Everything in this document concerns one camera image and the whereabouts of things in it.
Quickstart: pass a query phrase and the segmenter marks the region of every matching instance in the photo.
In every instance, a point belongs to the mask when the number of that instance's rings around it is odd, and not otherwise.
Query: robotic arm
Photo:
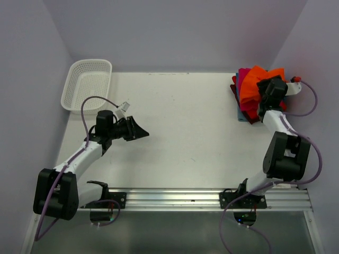
[[[284,82],[280,76],[265,79],[257,83],[261,102],[258,116],[264,125],[273,133],[273,138],[263,160],[263,170],[251,178],[246,178],[235,192],[220,193],[221,208],[225,208],[232,200],[258,189],[266,183],[282,180],[291,182],[304,176],[310,150],[310,143],[291,132],[293,130],[282,108],[279,106],[286,95],[294,95],[301,91],[298,82]],[[262,189],[235,202],[231,208],[267,208],[264,194],[272,188]]]
[[[46,211],[47,216],[70,220],[78,207],[93,201],[109,199],[107,184],[89,181],[83,186],[77,186],[77,179],[80,179],[81,175],[94,161],[106,153],[112,144],[112,140],[124,138],[126,141],[131,141],[149,136],[149,133],[136,123],[133,116],[124,116],[128,106],[127,103],[124,103],[118,108],[116,115],[120,119],[115,123],[113,123],[114,115],[112,111],[99,111],[96,117],[95,134],[90,133],[88,146],[86,146],[85,141],[66,162],[54,169],[40,171],[33,204],[35,213],[41,214],[51,186],[65,165],[68,167],[54,189]],[[84,148],[85,151],[70,164],[67,163]]]

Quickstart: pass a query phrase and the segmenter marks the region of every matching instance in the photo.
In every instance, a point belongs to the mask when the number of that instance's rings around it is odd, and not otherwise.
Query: dark red cloth
[[[239,102],[239,99],[238,99],[238,96],[237,96],[237,88],[234,84],[230,85],[229,86],[234,94],[234,97],[235,97],[235,100],[237,101],[238,103],[238,107],[240,107],[240,102]],[[259,117],[257,116],[256,118],[251,118],[248,113],[246,111],[242,111],[242,114],[244,115],[244,117],[246,118],[246,120],[248,120],[248,122],[250,124],[254,124],[256,122],[259,122]]]

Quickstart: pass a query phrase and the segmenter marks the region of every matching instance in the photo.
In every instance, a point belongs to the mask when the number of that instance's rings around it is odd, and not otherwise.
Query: basket rim
[[[66,81],[65,81],[65,84],[64,84],[63,94],[61,95],[61,100],[60,100],[61,105],[64,109],[66,109],[68,111],[80,111],[81,110],[80,108],[68,107],[68,106],[65,105],[64,100],[65,100],[65,97],[66,97],[66,87],[68,87],[68,83],[69,83],[69,80],[72,76],[73,70],[77,65],[82,64],[84,62],[93,62],[93,61],[104,62],[104,63],[108,64],[109,67],[110,67],[110,75],[109,75],[109,81],[108,81],[109,84],[108,84],[108,88],[107,88],[106,95],[105,95],[105,98],[108,98],[108,94],[109,94],[109,90],[110,90],[110,86],[111,86],[111,76],[112,76],[112,64],[111,64],[111,62],[109,62],[108,60],[105,60],[105,59],[82,59],[82,60],[76,61],[75,63],[73,63],[69,67],[67,78],[66,78]],[[98,110],[102,106],[104,106],[105,103],[106,103],[106,101],[103,100],[103,103],[100,106],[95,107],[95,108],[84,109],[84,112],[92,111],[92,110]]]

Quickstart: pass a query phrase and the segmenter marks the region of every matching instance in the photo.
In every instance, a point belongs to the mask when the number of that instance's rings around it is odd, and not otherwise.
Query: blue cloth
[[[238,73],[236,73],[236,78],[237,78],[237,83],[238,83],[238,77],[239,77],[239,74]],[[236,85],[236,90],[237,90],[237,97],[238,97],[238,100],[240,100],[239,99],[239,91],[238,91],[238,84],[235,84]],[[238,110],[238,121],[239,122],[247,122],[247,120],[246,120],[246,118],[244,117],[244,115],[242,114],[242,112],[241,112],[241,110],[240,110],[240,108],[239,108],[239,106],[237,105],[237,110]]]

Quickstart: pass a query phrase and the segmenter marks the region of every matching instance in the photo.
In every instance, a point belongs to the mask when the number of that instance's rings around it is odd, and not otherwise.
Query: orange cloth
[[[277,75],[280,75],[281,78],[285,80],[283,68],[266,71],[259,66],[254,66],[243,80],[242,88],[240,90],[240,103],[246,103],[252,100],[260,102],[261,97],[256,83],[263,79],[272,78]]]

